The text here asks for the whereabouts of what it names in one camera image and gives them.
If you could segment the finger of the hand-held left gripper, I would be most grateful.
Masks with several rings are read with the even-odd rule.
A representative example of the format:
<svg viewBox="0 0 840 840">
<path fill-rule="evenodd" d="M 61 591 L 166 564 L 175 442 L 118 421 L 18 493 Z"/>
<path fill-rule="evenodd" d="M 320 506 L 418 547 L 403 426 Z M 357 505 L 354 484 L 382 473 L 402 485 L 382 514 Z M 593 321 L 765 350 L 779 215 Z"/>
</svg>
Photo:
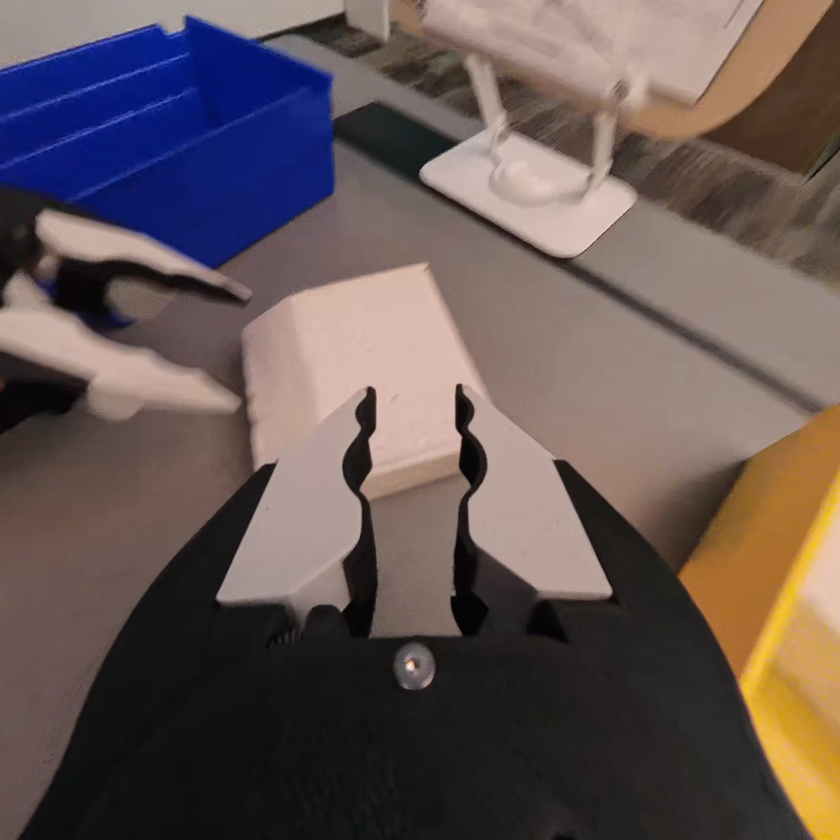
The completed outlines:
<svg viewBox="0 0 840 840">
<path fill-rule="evenodd" d="M 251 289 L 126 228 L 56 210 L 35 219 L 35 279 L 59 308 L 91 322 L 148 322 L 193 295 L 243 307 Z"/>
<path fill-rule="evenodd" d="M 1 350 L 21 361 L 86 383 L 89 413 L 110 421 L 144 409 L 231 414 L 240 398 L 206 372 L 169 362 L 90 331 L 61 310 L 4 308 Z"/>
</svg>

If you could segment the white metal stand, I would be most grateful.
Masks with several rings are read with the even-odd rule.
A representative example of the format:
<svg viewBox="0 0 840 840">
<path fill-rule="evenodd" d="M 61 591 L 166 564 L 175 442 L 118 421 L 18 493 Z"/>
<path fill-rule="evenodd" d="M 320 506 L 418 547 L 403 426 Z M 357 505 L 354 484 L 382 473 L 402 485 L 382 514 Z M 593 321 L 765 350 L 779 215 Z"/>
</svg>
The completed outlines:
<svg viewBox="0 0 840 840">
<path fill-rule="evenodd" d="M 469 54 L 465 66 L 485 128 L 426 163 L 422 183 L 547 256 L 579 256 L 637 199 L 611 176 L 617 118 L 633 90 L 619 82 L 596 112 L 586 167 L 513 132 L 487 58 Z"/>
</svg>

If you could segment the dark table panel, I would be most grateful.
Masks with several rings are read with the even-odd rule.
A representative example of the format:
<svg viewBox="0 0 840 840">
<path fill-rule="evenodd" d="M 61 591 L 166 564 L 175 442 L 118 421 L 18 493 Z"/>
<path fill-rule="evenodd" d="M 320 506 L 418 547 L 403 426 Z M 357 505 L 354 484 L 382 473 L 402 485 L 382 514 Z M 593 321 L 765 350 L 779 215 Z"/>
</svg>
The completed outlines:
<svg viewBox="0 0 840 840">
<path fill-rule="evenodd" d="M 457 141 L 379 101 L 336 118 L 333 135 L 395 172 L 418 178 L 426 163 Z"/>
</svg>

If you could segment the blue plastic bin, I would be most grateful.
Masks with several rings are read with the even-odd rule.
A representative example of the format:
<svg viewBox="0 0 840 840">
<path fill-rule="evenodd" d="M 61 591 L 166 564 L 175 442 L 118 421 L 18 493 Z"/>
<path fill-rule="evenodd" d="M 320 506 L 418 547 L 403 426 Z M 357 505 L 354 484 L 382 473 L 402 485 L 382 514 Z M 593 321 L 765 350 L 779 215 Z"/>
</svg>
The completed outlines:
<svg viewBox="0 0 840 840">
<path fill-rule="evenodd" d="M 332 76 L 187 16 L 2 69 L 2 186 L 210 267 L 333 193 Z"/>
</svg>

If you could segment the yellow plastic bin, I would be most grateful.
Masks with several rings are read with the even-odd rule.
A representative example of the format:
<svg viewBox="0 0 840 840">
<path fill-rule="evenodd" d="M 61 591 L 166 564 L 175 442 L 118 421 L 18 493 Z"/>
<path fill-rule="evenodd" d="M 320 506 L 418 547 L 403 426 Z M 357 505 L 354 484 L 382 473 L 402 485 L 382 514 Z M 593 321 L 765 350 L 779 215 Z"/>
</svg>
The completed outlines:
<svg viewBox="0 0 840 840">
<path fill-rule="evenodd" d="M 679 577 L 813 838 L 839 838 L 839 405 L 751 457 Z"/>
</svg>

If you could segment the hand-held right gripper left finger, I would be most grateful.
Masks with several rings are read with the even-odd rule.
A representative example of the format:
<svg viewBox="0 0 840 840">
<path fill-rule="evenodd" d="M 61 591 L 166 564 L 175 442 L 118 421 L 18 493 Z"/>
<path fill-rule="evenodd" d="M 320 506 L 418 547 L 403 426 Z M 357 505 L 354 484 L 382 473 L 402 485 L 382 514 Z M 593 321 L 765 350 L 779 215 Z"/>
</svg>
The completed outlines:
<svg viewBox="0 0 840 840">
<path fill-rule="evenodd" d="M 368 386 L 280 452 L 217 591 L 220 606 L 279 606 L 300 629 L 328 606 L 352 636 L 370 635 L 378 575 L 363 484 L 375 429 Z"/>
</svg>

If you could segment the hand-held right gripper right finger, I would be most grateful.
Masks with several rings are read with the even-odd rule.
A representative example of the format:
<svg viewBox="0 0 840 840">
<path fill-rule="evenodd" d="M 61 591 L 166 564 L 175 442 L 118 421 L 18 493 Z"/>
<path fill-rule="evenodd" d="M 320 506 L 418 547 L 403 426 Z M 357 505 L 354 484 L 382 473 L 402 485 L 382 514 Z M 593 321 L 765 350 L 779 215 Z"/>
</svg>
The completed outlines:
<svg viewBox="0 0 840 840">
<path fill-rule="evenodd" d="M 450 599 L 458 630 L 563 636 L 556 603 L 613 588 L 551 453 L 467 385 L 455 389 L 458 504 Z"/>
</svg>

